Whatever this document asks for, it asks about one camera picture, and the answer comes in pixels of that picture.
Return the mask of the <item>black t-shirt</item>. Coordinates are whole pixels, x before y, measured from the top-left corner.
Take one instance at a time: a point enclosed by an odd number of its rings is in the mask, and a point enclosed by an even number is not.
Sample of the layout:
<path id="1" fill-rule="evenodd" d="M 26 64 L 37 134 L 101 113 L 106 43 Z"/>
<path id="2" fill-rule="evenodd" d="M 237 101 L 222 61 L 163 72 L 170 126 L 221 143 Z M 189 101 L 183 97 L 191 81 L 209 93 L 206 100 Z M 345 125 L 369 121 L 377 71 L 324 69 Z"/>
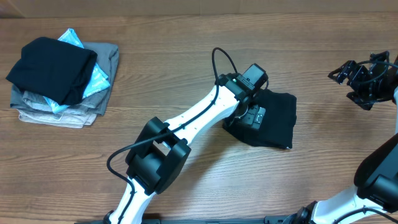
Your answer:
<path id="1" fill-rule="evenodd" d="M 232 119 L 225 120 L 224 130 L 250 146 L 292 148 L 293 130 L 297 120 L 297 98 L 289 93 L 261 90 L 254 101 L 266 109 L 265 117 L 258 131 L 232 127 Z"/>

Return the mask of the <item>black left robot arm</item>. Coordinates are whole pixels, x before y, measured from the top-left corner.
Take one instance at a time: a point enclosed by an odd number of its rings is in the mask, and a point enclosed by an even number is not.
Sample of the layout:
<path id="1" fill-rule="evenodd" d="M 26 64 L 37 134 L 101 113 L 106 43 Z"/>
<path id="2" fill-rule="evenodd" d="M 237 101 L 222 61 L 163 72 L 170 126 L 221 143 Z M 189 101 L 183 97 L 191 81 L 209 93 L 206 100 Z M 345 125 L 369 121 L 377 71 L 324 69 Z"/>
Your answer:
<path id="1" fill-rule="evenodd" d="M 121 201 L 103 223 L 142 223 L 155 195 L 165 191 L 180 174 L 191 152 L 191 143 L 214 124 L 248 106 L 268 85 L 266 73 L 228 73 L 215 77 L 210 92 L 186 112 L 161 121 L 150 119 L 134 144 L 114 151 L 106 167 L 127 183 Z"/>

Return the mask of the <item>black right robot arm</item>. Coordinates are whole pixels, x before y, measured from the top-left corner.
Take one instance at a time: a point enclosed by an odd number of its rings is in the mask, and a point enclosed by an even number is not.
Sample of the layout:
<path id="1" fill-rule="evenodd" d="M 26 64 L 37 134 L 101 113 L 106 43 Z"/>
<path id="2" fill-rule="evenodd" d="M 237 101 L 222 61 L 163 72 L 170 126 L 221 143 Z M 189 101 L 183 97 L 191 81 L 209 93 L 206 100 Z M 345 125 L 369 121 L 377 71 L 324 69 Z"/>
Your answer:
<path id="1" fill-rule="evenodd" d="M 335 82 L 351 87 L 347 97 L 364 110 L 375 103 L 397 103 L 397 62 L 389 60 L 389 52 L 370 54 L 362 62 L 349 60 L 328 74 Z M 397 211 L 397 136 L 360 163 L 354 184 L 329 198 L 314 201 L 283 223 L 353 223 L 371 215 L 380 215 L 394 223 Z"/>

